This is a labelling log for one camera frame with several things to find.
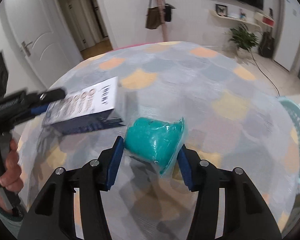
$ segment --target sleeve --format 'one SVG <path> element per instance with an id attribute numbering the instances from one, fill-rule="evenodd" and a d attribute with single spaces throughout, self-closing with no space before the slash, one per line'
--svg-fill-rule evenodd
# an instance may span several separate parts
<path id="1" fill-rule="evenodd" d="M 2 223 L 17 238 L 26 210 L 19 205 L 13 213 L 13 215 L 10 215 L 0 207 L 0 219 Z"/>

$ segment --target silver bolt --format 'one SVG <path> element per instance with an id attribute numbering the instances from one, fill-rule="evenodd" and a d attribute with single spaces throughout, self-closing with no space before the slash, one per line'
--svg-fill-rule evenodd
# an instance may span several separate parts
<path id="1" fill-rule="evenodd" d="M 47 94 L 46 93 L 43 93 L 41 96 L 40 96 L 40 100 L 42 101 L 42 100 L 44 100 L 44 98 L 47 96 Z"/>
<path id="2" fill-rule="evenodd" d="M 95 167 L 95 166 L 98 166 L 98 165 L 99 165 L 99 161 L 98 160 L 92 160 L 90 162 L 90 166 L 92 166 L 92 167 Z"/>
<path id="3" fill-rule="evenodd" d="M 56 169 L 56 174 L 57 175 L 60 175 L 60 174 L 62 174 L 64 172 L 64 169 L 63 168 L 57 168 Z"/>
<path id="4" fill-rule="evenodd" d="M 235 169 L 234 169 L 234 172 L 235 172 L 236 174 L 241 175 L 241 174 L 243 174 L 243 169 L 241 169 L 241 168 L 235 168 Z"/>
<path id="5" fill-rule="evenodd" d="M 206 160 L 201 160 L 200 162 L 200 165 L 203 166 L 203 167 L 207 167 L 209 165 L 209 162 L 206 161 Z"/>

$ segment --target picture frame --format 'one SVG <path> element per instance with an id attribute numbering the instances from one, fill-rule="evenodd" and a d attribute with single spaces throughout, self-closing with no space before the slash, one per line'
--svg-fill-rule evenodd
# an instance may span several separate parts
<path id="1" fill-rule="evenodd" d="M 228 17 L 228 6 L 222 4 L 216 4 L 216 13 L 219 16 Z"/>

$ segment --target human hand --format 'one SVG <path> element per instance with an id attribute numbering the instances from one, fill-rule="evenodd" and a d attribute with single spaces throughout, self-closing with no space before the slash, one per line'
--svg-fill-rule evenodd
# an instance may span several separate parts
<path id="1" fill-rule="evenodd" d="M 10 141 L 10 152 L 6 158 L 6 172 L 0 177 L 0 184 L 9 191 L 19 192 L 23 188 L 23 182 L 20 179 L 21 167 L 18 165 L 19 154 L 17 153 L 18 145 L 14 139 Z M 12 214 L 12 210 L 8 210 L 0 196 L 0 207 L 6 212 Z"/>

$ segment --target scale-patterned tablecloth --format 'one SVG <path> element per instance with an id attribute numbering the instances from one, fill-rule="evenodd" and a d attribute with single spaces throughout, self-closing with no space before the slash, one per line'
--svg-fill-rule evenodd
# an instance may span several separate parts
<path id="1" fill-rule="evenodd" d="M 188 148 L 215 166 L 242 167 L 266 200 L 280 229 L 291 212 L 299 171 L 298 138 L 276 98 L 263 82 L 235 61 L 189 42 L 165 42 L 120 49 L 87 59 L 52 87 L 75 92 L 118 76 L 127 89 L 128 112 L 173 122 L 185 118 Z M 19 143 L 20 192 L 29 208 L 51 173 L 83 166 L 110 148 L 126 127 L 61 137 L 42 129 L 44 115 L 29 122 Z M 186 239 L 197 193 L 175 166 L 159 179 L 147 165 L 124 156 L 114 186 L 102 192 L 113 239 Z M 224 201 L 220 201 L 223 213 Z M 81 220 L 75 196 L 78 236 Z M 222 219 L 216 236 L 222 235 Z"/>

